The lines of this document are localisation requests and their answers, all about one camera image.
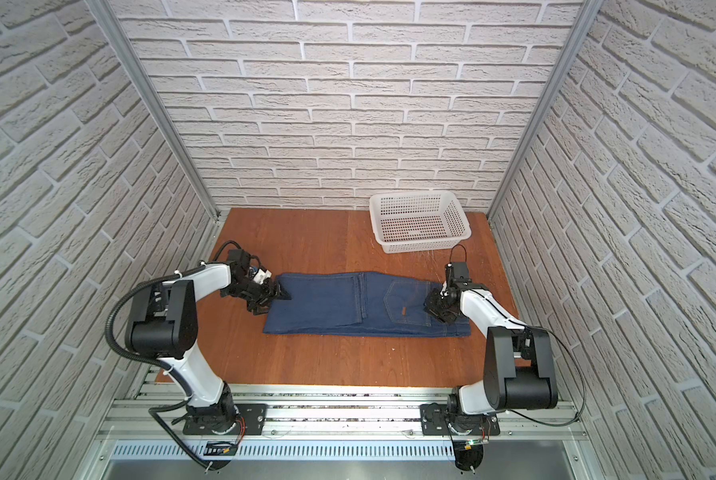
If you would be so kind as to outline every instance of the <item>orange wooden surface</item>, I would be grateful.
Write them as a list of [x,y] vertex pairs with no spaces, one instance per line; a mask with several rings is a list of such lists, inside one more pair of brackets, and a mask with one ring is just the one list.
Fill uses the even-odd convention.
[[[461,243],[473,281],[516,315],[486,217],[470,213],[468,220],[472,236]],[[449,260],[448,250],[385,254],[368,211],[232,209],[215,251],[225,240],[259,256],[274,276],[376,271],[442,282]],[[454,258],[462,260],[461,249]],[[265,318],[219,293],[198,302],[198,344],[227,382],[446,387],[483,374],[485,338],[472,324],[467,338],[276,336],[262,333]]]

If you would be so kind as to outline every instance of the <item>folded blue jeans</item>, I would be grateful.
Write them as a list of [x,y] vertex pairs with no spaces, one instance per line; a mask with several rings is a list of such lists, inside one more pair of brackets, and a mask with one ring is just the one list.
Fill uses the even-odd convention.
[[470,321],[460,316],[445,324],[424,310],[425,297],[441,284],[402,276],[357,274],[277,276],[291,300],[274,300],[264,332],[439,338],[469,336]]

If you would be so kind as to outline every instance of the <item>brick wall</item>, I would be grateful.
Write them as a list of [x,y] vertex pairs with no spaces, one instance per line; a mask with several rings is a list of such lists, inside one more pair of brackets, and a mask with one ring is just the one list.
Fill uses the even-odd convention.
[[492,225],[603,471],[716,478],[716,0],[606,0]]
[[0,478],[72,476],[137,369],[104,317],[208,224],[84,2],[0,0]]
[[221,209],[447,188],[484,210],[579,2],[113,6]]

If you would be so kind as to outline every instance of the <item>cable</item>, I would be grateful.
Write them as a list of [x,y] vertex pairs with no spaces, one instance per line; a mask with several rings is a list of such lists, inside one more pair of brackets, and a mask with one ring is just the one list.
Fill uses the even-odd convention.
[[489,302],[491,304],[491,306],[494,307],[494,310],[499,312],[499,314],[502,315],[506,321],[508,321],[510,323],[514,323],[515,325],[520,325],[520,326],[527,328],[529,330],[541,330],[543,332],[547,332],[550,335],[554,336],[555,340],[558,342],[558,345],[560,345],[563,348],[563,350],[566,351],[566,354],[571,359],[571,361],[574,363],[574,369],[576,369],[576,375],[579,376],[579,381],[582,382],[582,405],[581,405],[581,407],[579,407],[579,410],[576,411],[576,415],[574,415],[574,417],[571,420],[569,420],[568,422],[547,423],[547,422],[542,422],[541,420],[537,420],[535,418],[526,416],[526,415],[524,415],[520,412],[517,412],[515,410],[510,410],[510,412],[513,412],[515,415],[521,416],[527,420],[531,420],[532,422],[536,422],[540,425],[544,425],[544,426],[548,426],[548,427],[564,427],[564,426],[569,426],[574,422],[578,422],[579,419],[582,417],[582,412],[584,412],[584,407],[587,403],[587,388],[586,388],[586,384],[584,383],[584,377],[582,376],[582,369],[579,367],[579,363],[576,361],[576,358],[574,358],[574,355],[571,354],[571,350],[566,346],[565,343],[563,343],[563,341],[557,335],[555,335],[555,332],[553,332],[552,330],[546,329],[541,326],[533,326],[533,325],[527,325],[527,324],[521,323],[521,322],[516,322],[515,320],[512,320],[510,317],[508,317],[504,313],[502,313],[501,310],[499,310],[493,302],[491,302],[487,297],[483,296],[477,290],[469,290],[469,291],[478,293],[478,295],[480,295],[484,300]]
[[224,247],[228,246],[230,244],[235,245],[236,248],[240,248],[240,245],[238,245],[238,242],[233,242],[232,240],[228,240],[227,242],[223,243],[222,246],[219,247],[219,250],[217,250],[217,254],[214,255],[214,258],[211,261],[216,262],[219,259],[219,255],[222,254],[222,250],[224,250]]
[[184,390],[184,395],[187,397],[184,400],[182,400],[179,403],[175,403],[170,406],[160,406],[160,407],[152,407],[148,409],[148,413],[151,417],[155,420],[155,422],[158,423],[158,425],[161,426],[161,428],[171,437],[172,440],[189,456],[194,462],[196,462],[198,465],[201,466],[201,468],[204,468],[205,470],[219,470],[218,468],[212,468],[212,462],[205,462],[201,457],[199,457],[193,450],[187,446],[187,444],[184,443],[182,438],[179,438],[177,434],[174,432],[174,430],[171,429],[171,427],[161,418],[159,413],[163,412],[171,412],[173,410],[177,410],[179,408],[182,408],[187,405],[187,402],[189,401],[190,397],[193,396],[193,389],[190,388],[190,384],[187,383],[187,381],[180,375],[180,372],[178,370],[173,370],[171,368],[171,365],[168,363],[158,360],[158,359],[149,359],[147,357],[143,357],[141,355],[138,355],[133,352],[129,352],[128,350],[125,350],[122,346],[118,344],[118,341],[115,340],[115,317],[118,316],[118,313],[121,311],[123,306],[131,300],[137,293],[141,292],[144,289],[150,288],[152,285],[157,285],[158,283],[163,282],[169,282],[171,280],[179,280],[182,276],[188,276],[195,274],[197,272],[200,272],[206,268],[205,265],[201,265],[198,268],[194,268],[192,270],[189,270],[187,272],[182,273],[181,275],[173,274],[173,275],[167,275],[167,276],[161,276],[159,278],[153,278],[152,280],[147,280],[142,283],[139,283],[136,285],[130,292],[126,293],[122,296],[122,298],[115,303],[115,305],[112,308],[112,311],[110,312],[110,315],[108,315],[107,321],[104,323],[104,340],[107,342],[107,344],[110,346],[110,349],[118,354],[119,356],[122,356],[126,360],[133,360],[135,362],[140,363],[147,363],[148,365],[160,367],[163,370],[171,370],[169,372],[169,375],[171,376],[174,381],[176,381]]
[[467,249],[462,244],[456,244],[451,247],[451,252],[449,253],[449,264],[451,263],[451,258],[454,256],[454,248],[456,248],[457,246],[460,246],[461,249],[465,251],[465,262],[467,261]]

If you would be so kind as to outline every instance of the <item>black mounting plate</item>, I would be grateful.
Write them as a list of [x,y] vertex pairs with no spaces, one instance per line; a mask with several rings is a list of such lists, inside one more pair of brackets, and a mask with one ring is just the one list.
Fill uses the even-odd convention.
[[421,433],[426,436],[449,434],[449,423],[460,427],[461,431],[474,429],[470,435],[497,436],[501,433],[496,414],[465,415],[464,413],[449,414],[446,406],[438,403],[425,403],[419,406],[421,417]]
[[[236,403],[235,406],[240,412],[240,416],[246,422],[246,433],[244,435],[262,435],[262,427],[264,427],[265,416],[267,415],[267,405],[263,403]],[[200,425],[188,416],[185,418],[184,435],[218,435],[211,431],[209,426]],[[237,435],[240,433],[240,425],[234,425],[228,432],[221,435]]]

